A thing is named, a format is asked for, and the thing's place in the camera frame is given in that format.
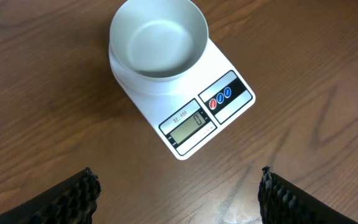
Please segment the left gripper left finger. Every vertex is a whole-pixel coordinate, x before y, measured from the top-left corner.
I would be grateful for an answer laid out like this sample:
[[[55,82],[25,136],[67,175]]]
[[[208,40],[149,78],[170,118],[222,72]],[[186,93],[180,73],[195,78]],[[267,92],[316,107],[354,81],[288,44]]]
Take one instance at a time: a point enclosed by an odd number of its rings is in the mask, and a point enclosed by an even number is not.
[[[87,167],[38,196],[0,214],[0,223],[91,224],[100,193],[98,176]]]

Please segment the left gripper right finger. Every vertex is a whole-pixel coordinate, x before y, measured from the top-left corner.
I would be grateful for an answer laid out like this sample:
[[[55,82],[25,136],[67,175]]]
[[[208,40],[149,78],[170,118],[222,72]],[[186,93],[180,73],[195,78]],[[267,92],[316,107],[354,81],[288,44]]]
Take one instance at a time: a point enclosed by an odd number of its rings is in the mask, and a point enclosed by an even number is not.
[[[285,180],[262,169],[258,201],[263,224],[357,224]]]

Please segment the white digital kitchen scale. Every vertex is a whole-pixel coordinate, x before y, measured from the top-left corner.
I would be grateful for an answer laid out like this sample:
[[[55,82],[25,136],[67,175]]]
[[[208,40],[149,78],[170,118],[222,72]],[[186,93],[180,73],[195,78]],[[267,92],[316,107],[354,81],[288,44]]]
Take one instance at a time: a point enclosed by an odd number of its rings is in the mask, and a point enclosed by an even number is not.
[[[233,64],[209,40],[197,64],[170,81],[147,79],[109,53],[117,82],[178,160],[186,160],[256,101]]]

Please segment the grey round bowl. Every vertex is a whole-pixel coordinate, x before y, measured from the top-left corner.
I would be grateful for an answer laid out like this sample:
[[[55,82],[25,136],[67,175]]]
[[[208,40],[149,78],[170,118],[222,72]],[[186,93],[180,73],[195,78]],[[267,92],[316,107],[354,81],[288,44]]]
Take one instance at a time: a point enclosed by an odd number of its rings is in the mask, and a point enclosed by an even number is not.
[[[206,19],[190,0],[128,0],[110,26],[113,55],[145,78],[174,79],[203,55]]]

